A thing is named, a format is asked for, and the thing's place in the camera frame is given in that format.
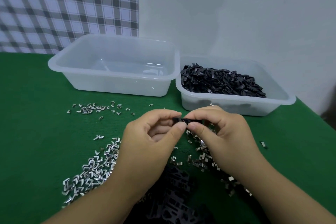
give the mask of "translucent plastic container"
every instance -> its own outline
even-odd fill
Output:
[[[193,93],[182,87],[181,76],[176,78],[176,87],[181,91],[182,106],[187,110],[195,110],[208,106],[210,103],[218,105],[230,113],[241,115],[265,116],[279,105],[291,105],[295,103],[295,95],[284,90],[270,75],[266,68],[260,63],[252,60],[236,60],[225,57],[198,57],[181,56],[180,70],[185,65],[198,63],[203,67],[215,69],[237,70],[240,74],[254,76],[257,84],[262,86],[267,98],[235,96],[225,94]]]
[[[53,56],[48,66],[78,90],[161,97],[180,73],[172,43],[88,34]]]

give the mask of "forearm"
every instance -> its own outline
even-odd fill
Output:
[[[241,181],[264,208],[272,223],[336,223],[336,218],[266,160]]]
[[[136,196],[125,183],[110,179],[56,213],[44,224],[120,224],[136,201]]]

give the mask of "hand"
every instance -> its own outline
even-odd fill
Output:
[[[111,178],[126,184],[136,200],[159,179],[174,146],[187,128],[184,122],[172,126],[172,118],[180,116],[180,112],[156,109],[126,126]]]
[[[235,179],[242,181],[267,162],[243,116],[225,112],[219,106],[207,106],[190,112],[185,118],[215,125],[217,135],[198,122],[189,123],[187,128],[205,142],[217,165]]]

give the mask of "plaid curtain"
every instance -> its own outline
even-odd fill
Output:
[[[138,0],[0,0],[0,51],[55,54],[84,34],[138,35]]]

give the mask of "green table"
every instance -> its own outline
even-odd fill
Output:
[[[82,164],[110,138],[122,135],[126,124],[152,108],[187,111],[171,83],[161,98],[75,90],[61,74],[51,71],[51,55],[0,53],[1,192],[0,223],[40,223],[60,210],[62,181],[80,173]],[[112,100],[136,113],[123,111],[81,115],[73,103],[107,105]],[[330,212],[336,214],[336,132],[300,100],[280,106],[266,117],[245,117],[261,152]],[[96,135],[105,139],[93,141]],[[173,154],[187,159],[195,147],[182,138]],[[254,198],[229,197],[223,183],[196,167],[183,165],[199,181],[189,205],[205,203],[218,223],[265,223]]]

